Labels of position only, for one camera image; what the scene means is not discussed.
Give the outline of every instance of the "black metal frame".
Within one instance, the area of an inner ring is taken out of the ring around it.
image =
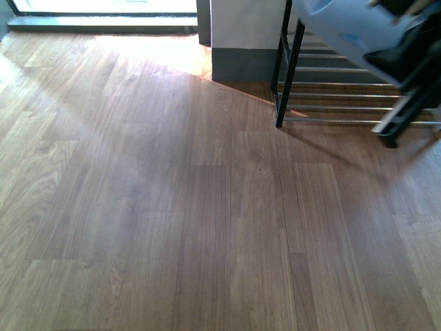
[[[413,122],[413,120],[424,110],[438,106],[441,101],[441,78],[434,79],[433,75],[427,77],[425,82],[421,83],[413,91],[410,91],[407,96],[401,97],[401,100],[395,104],[393,109],[383,117],[381,121],[359,121],[359,120],[323,120],[323,119],[285,119],[285,113],[288,106],[291,86],[296,73],[296,66],[300,54],[300,47],[305,35],[305,25],[298,20],[296,32],[294,35],[294,44],[292,49],[289,49],[287,39],[288,25],[291,15],[292,0],[287,0],[285,6],[285,13],[283,17],[282,31],[280,34],[280,41],[278,45],[278,52],[276,56],[276,63],[274,66],[274,73],[271,81],[271,91],[274,95],[274,103],[276,105],[276,127],[281,128],[283,121],[309,121],[309,122],[323,122],[323,123],[377,123],[377,126],[372,130],[375,132],[382,142],[388,148],[396,148],[396,139],[404,132],[404,130],[411,124],[427,124],[431,126],[440,125],[437,121],[420,121]],[[279,99],[278,92],[278,78],[280,69],[282,68],[283,57],[287,62],[287,73],[283,82],[283,92]]]
[[[298,55],[300,54],[300,47],[302,45],[303,36],[305,35],[305,25],[300,20],[297,20],[296,33],[294,35],[294,44],[292,49],[289,49],[288,44],[288,25],[289,18],[291,16],[292,0],[287,0],[285,6],[285,13],[283,16],[282,32],[280,34],[280,41],[278,44],[278,51],[276,57],[276,64],[274,66],[273,79],[271,82],[271,91],[274,95],[274,103],[276,104],[276,127],[281,128],[283,125],[283,119],[285,118],[285,112],[287,110],[289,93],[291,91],[291,84],[296,73]],[[283,84],[282,98],[279,100],[277,93],[278,77],[280,74],[280,68],[282,66],[282,59],[285,56],[285,60],[288,65],[285,82]]]

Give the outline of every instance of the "white wall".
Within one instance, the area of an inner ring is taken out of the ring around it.
[[[212,47],[277,49],[285,0],[212,0]]]

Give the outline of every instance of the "rack leg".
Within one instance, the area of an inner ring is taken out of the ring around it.
[[[279,72],[280,72],[280,65],[282,64],[282,58],[283,58],[282,35],[283,35],[283,33],[286,34],[287,31],[288,31],[289,18],[291,16],[291,9],[292,9],[292,0],[287,0],[287,2],[285,4],[285,13],[283,15],[282,34],[280,35],[280,41],[278,43],[278,51],[277,51],[277,56],[276,56],[276,63],[274,65],[273,79],[271,81],[271,91],[274,94],[277,93],[278,75],[279,75]]]
[[[305,34],[305,26],[298,20],[296,34],[294,36],[294,44],[289,56],[288,71],[285,77],[285,83],[283,84],[282,99],[277,111],[276,128],[281,128],[283,125],[283,119],[285,118],[285,112],[287,110],[289,92],[291,91],[292,81],[294,79],[294,73],[296,72],[296,66],[298,61],[298,55],[300,53],[300,47],[302,45],[303,35]]]

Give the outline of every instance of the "glass door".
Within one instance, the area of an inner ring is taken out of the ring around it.
[[[196,0],[14,0],[22,13],[193,14]]]

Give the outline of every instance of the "gray baseboard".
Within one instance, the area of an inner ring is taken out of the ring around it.
[[[214,81],[271,81],[277,50],[213,48]]]

